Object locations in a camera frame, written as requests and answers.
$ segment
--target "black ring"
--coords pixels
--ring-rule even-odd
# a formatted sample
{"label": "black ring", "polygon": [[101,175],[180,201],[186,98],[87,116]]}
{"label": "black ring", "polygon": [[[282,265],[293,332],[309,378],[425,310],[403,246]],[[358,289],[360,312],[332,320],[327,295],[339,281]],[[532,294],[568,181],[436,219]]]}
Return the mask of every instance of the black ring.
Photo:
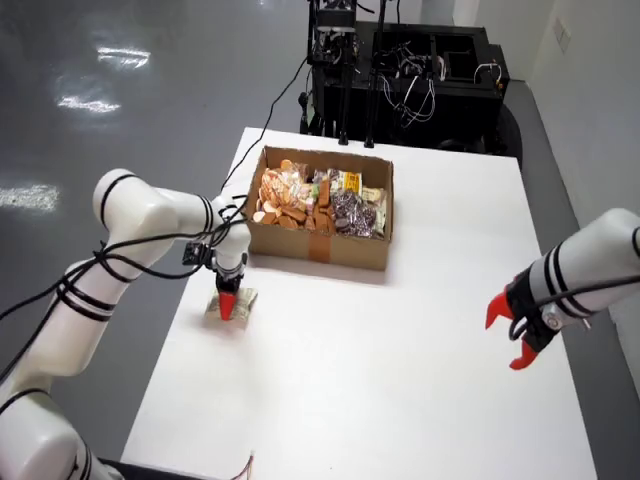
{"label": "black ring", "polygon": [[[558,247],[556,248],[556,254],[553,257],[553,268],[555,269],[556,272],[556,278],[558,279],[558,285],[560,286],[560,289],[563,292],[566,292],[568,290],[567,288],[567,284],[564,282],[564,278],[562,276],[562,270],[560,270],[560,247],[562,247],[562,243],[560,245],[558,245]],[[565,300],[567,302],[569,302],[569,304],[575,308],[577,311],[583,313],[584,315],[588,315],[591,316],[593,314],[595,314],[596,312],[592,312],[591,310],[589,310],[586,307],[583,307],[580,302],[578,302],[578,300],[575,299],[575,297],[570,296],[570,297],[566,297]]]}
{"label": "black ring", "polygon": [[106,223],[104,223],[104,209],[107,206],[107,198],[109,197],[111,190],[113,190],[114,187],[125,178],[131,178],[131,177],[137,178],[138,176],[134,175],[133,173],[125,173],[124,175],[121,175],[120,177],[116,178],[113,182],[111,182],[111,185],[109,185],[109,188],[107,188],[107,190],[104,192],[104,195],[102,196],[102,202],[100,203],[100,221],[105,226],[105,228],[107,227],[107,225]]}
{"label": "black ring", "polygon": [[13,405],[16,401],[20,400],[22,397],[26,397],[27,395],[31,395],[32,393],[44,393],[47,397],[49,396],[49,392],[43,390],[42,388],[27,388],[21,392],[16,393],[12,397],[9,398],[4,404],[0,407],[0,415],[2,415],[7,408]]}
{"label": "black ring", "polygon": [[[551,258],[551,255],[553,255],[554,250],[551,250],[549,253],[547,253],[547,256],[544,258],[544,279],[547,282],[547,289],[549,290],[549,293],[552,296],[557,293],[555,287],[553,286],[553,282],[551,281],[551,271],[549,268],[550,258]],[[558,306],[558,308],[560,308],[560,310],[562,310],[564,313],[566,313],[570,317],[580,318],[579,316],[571,313],[569,309],[565,307],[565,305],[562,303],[562,300],[556,301],[555,304]]]}
{"label": "black ring", "polygon": [[638,230],[640,230],[640,227],[637,227],[631,234],[631,244],[633,245],[633,249],[636,251],[636,255],[638,255],[638,258],[640,258],[640,246],[638,246],[638,242],[636,242]]}
{"label": "black ring", "polygon": [[88,303],[92,307],[96,307],[101,310],[106,310],[108,312],[112,312],[116,308],[115,304],[113,303],[101,302],[97,298],[94,298],[91,295],[84,293],[82,290],[80,290],[78,287],[72,284],[67,277],[62,278],[62,283],[64,284],[65,288],[68,291],[70,291],[80,300],[82,300],[85,303]]}
{"label": "black ring", "polygon": [[205,217],[204,217],[204,231],[208,232],[209,231],[209,209],[207,208],[207,203],[209,203],[209,202],[207,202],[202,195],[198,195],[198,198],[200,200],[202,200],[202,204],[204,205],[204,215],[205,215]]}
{"label": "black ring", "polygon": [[73,460],[71,471],[69,472],[69,475],[67,475],[66,480],[71,480],[71,477],[73,476],[73,474],[76,472],[77,469],[78,469],[78,455],[76,454],[76,458]]}
{"label": "black ring", "polygon": [[91,476],[91,450],[89,450],[89,445],[87,442],[82,440],[84,444],[84,467],[82,467],[82,473],[80,474],[80,480],[88,480]]}
{"label": "black ring", "polygon": [[75,310],[80,315],[90,318],[91,320],[95,320],[96,322],[108,322],[109,318],[111,318],[109,315],[100,315],[99,313],[95,313],[95,312],[92,312],[91,310],[87,310],[82,305],[78,305],[71,298],[67,297],[66,289],[62,291],[60,289],[57,289],[56,295],[60,300],[62,300],[62,303],[64,303],[67,307]]}
{"label": "black ring", "polygon": [[127,278],[123,275],[120,275],[113,268],[111,268],[111,265],[109,265],[109,262],[107,262],[104,258],[99,258],[98,261],[100,262],[100,265],[102,265],[102,268],[104,268],[106,272],[116,280],[119,280],[122,283],[132,283],[135,280],[135,278]]}
{"label": "black ring", "polygon": [[211,222],[209,223],[209,230],[207,230],[207,232],[210,232],[213,230],[213,226],[215,225],[216,221],[215,221],[215,215],[213,213],[213,205],[211,205],[211,202],[205,198],[205,200],[207,200],[207,208],[209,209],[209,216],[211,217]]}

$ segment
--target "food item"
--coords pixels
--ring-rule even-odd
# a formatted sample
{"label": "food item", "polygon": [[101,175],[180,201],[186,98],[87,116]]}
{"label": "food item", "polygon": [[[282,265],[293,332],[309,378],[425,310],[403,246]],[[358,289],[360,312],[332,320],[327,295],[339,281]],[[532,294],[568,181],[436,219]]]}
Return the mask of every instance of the food item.
{"label": "food item", "polygon": [[327,172],[323,172],[322,170],[316,170],[313,172],[313,179],[311,183],[314,185],[320,185],[324,180],[329,180],[329,174]]}
{"label": "food item", "polygon": [[329,233],[334,235],[336,233],[336,225],[333,223],[333,219],[327,215],[327,225],[329,227]]}
{"label": "food item", "polygon": [[316,229],[316,222],[313,221],[313,217],[311,215],[307,216],[307,219],[304,222],[304,228],[312,232]]}
{"label": "food item", "polygon": [[287,217],[286,215],[282,215],[278,218],[278,224],[283,226],[284,228],[298,228],[298,224],[291,217]]}
{"label": "food item", "polygon": [[281,208],[282,208],[282,213],[290,216],[298,223],[303,223],[307,218],[306,213],[301,212],[297,208],[292,208],[292,207],[281,207]]}
{"label": "food item", "polygon": [[351,190],[343,190],[332,196],[336,223],[340,233],[358,237],[372,237],[376,211]]}
{"label": "food item", "polygon": [[280,168],[267,168],[262,174],[258,192],[263,205],[269,202],[273,208],[290,206],[304,211],[305,201],[312,191],[312,186],[305,183],[307,168],[307,165],[286,159],[281,162]]}
{"label": "food item", "polygon": [[320,192],[318,193],[318,206],[329,206],[329,181],[323,180],[320,184]]}
{"label": "food item", "polygon": [[316,220],[316,230],[322,233],[329,233],[329,217],[327,217],[324,213],[318,213],[315,217]]}
{"label": "food item", "polygon": [[280,168],[282,170],[291,170],[293,168],[293,162],[285,158],[280,162]]}
{"label": "food item", "polygon": [[382,200],[382,203],[376,207],[376,221],[373,225],[373,231],[384,237],[384,225],[387,222],[387,199]]}
{"label": "food item", "polygon": [[344,230],[349,226],[349,220],[347,220],[346,218],[337,218],[335,226],[338,231]]}
{"label": "food item", "polygon": [[267,213],[275,213],[276,207],[274,207],[269,200],[262,204],[262,208]]}
{"label": "food item", "polygon": [[350,190],[362,196],[362,174],[353,172],[343,172],[330,168],[327,172],[331,179],[331,193],[338,193],[342,190]]}
{"label": "food item", "polygon": [[365,202],[373,203],[376,206],[386,199],[387,194],[382,188],[368,188],[362,187],[362,199]]}
{"label": "food item", "polygon": [[316,204],[315,198],[312,195],[309,195],[309,197],[305,200],[304,204],[305,204],[305,211],[307,212],[307,215],[313,215],[313,207],[315,207],[315,204]]}
{"label": "food item", "polygon": [[274,212],[265,213],[264,217],[262,217],[262,222],[264,225],[271,225],[276,222],[276,214]]}

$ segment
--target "snack package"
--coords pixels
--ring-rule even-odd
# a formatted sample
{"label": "snack package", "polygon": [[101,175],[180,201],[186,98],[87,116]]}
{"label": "snack package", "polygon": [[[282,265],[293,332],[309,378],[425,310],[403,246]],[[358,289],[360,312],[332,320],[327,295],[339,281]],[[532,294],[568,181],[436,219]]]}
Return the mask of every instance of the snack package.
{"label": "snack package", "polygon": [[307,170],[307,165],[291,160],[283,160],[280,168],[267,168],[258,192],[262,209],[269,213],[280,207],[293,207],[306,212],[306,202],[312,193],[312,186],[305,183]]}
{"label": "snack package", "polygon": [[382,188],[362,187],[362,199],[375,208],[376,221],[373,231],[377,236],[384,237],[384,225],[387,221],[387,192]]}
{"label": "snack package", "polygon": [[380,204],[386,199],[387,192],[385,192],[382,188],[362,187],[361,196],[365,202],[372,203],[376,207],[379,207]]}
{"label": "snack package", "polygon": [[335,214],[335,228],[344,235],[373,237],[376,210],[351,190],[342,190],[331,196]]}
{"label": "snack package", "polygon": [[338,193],[342,190],[351,190],[362,196],[362,174],[353,172],[343,172],[330,168],[327,171],[331,179],[331,193]]}

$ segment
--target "white wall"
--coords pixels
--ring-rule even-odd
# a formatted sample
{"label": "white wall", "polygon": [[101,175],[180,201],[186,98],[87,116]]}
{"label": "white wall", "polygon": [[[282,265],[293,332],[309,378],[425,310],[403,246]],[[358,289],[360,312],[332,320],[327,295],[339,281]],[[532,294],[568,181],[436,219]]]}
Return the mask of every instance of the white wall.
{"label": "white wall", "polygon": [[[388,2],[385,10],[385,23],[396,22],[396,1]],[[365,22],[377,22],[380,13],[380,0],[358,0],[363,7],[367,7],[374,12],[375,15],[365,12],[361,8],[358,9],[357,18]],[[422,0],[401,0],[400,2],[400,21],[402,23],[420,23],[420,11],[422,9]]]}
{"label": "white wall", "polygon": [[[571,33],[564,55],[556,16]],[[638,0],[557,0],[535,62],[530,85],[582,226],[612,207],[640,214],[639,21]],[[640,297],[611,315],[640,393]]]}
{"label": "white wall", "polygon": [[459,27],[473,27],[478,16],[480,0],[456,0],[453,5],[453,23]]}
{"label": "white wall", "polygon": [[456,0],[458,26],[485,27],[502,46],[511,78],[529,80],[553,0]]}

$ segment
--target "black cable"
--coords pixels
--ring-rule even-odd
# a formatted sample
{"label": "black cable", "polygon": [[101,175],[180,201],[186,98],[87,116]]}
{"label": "black cable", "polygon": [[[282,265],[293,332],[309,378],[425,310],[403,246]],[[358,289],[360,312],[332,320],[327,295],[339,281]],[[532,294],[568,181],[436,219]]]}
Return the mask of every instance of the black cable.
{"label": "black cable", "polygon": [[580,295],[582,293],[597,292],[598,290],[606,290],[608,288],[622,287],[624,285],[631,285],[633,283],[640,283],[640,275],[632,275],[630,277],[614,278],[612,280],[605,280],[602,282],[590,283],[582,287],[567,290],[566,292],[557,293],[548,297],[538,300],[534,307],[540,308],[548,303],[557,302],[563,298],[572,297],[574,295]]}
{"label": "black cable", "polygon": [[304,86],[304,93],[307,95],[307,97],[309,96],[309,77],[311,76],[311,71],[313,70],[313,67],[309,67],[309,73],[307,73],[307,81],[305,82],[305,86]]}
{"label": "black cable", "polygon": [[249,155],[249,152],[251,150],[253,150],[253,147],[255,147],[258,143],[260,143],[262,141],[262,138],[264,137],[264,132],[267,131],[267,127],[269,126],[269,122],[271,121],[271,116],[273,115],[273,109],[276,106],[276,103],[278,103],[278,101],[284,96],[284,94],[287,93],[287,90],[289,90],[289,87],[293,84],[293,82],[296,81],[296,79],[298,78],[298,74],[300,73],[300,70],[302,70],[302,67],[304,66],[305,63],[307,63],[307,57],[306,56],[304,57],[304,60],[302,61],[302,63],[298,67],[298,70],[296,70],[296,74],[293,76],[291,81],[289,83],[287,83],[287,86],[284,87],[284,90],[280,93],[280,95],[278,95],[278,98],[276,98],[273,101],[273,103],[271,104],[271,108],[269,109],[269,116],[267,117],[267,122],[264,124],[264,128],[262,129],[262,133],[260,134],[260,138],[258,138],[258,140],[256,140],[249,147],[249,149],[244,153],[244,155],[242,156],[242,159],[238,162],[238,164],[231,169],[231,171],[229,172],[229,175],[227,175],[226,180],[222,183],[222,186],[220,187],[220,190],[224,189],[224,187],[227,185],[227,182],[229,181],[231,176],[235,173],[235,171],[238,169],[238,167],[240,167],[240,165],[242,165],[242,163],[247,158],[247,155]]}
{"label": "black cable", "polygon": [[376,12],[374,12],[373,10],[371,10],[370,8],[367,7],[363,7],[362,5],[360,5],[360,3],[356,2],[356,5],[358,5],[358,7],[360,7],[361,9],[363,9],[365,12],[370,13],[372,15],[375,15]]}

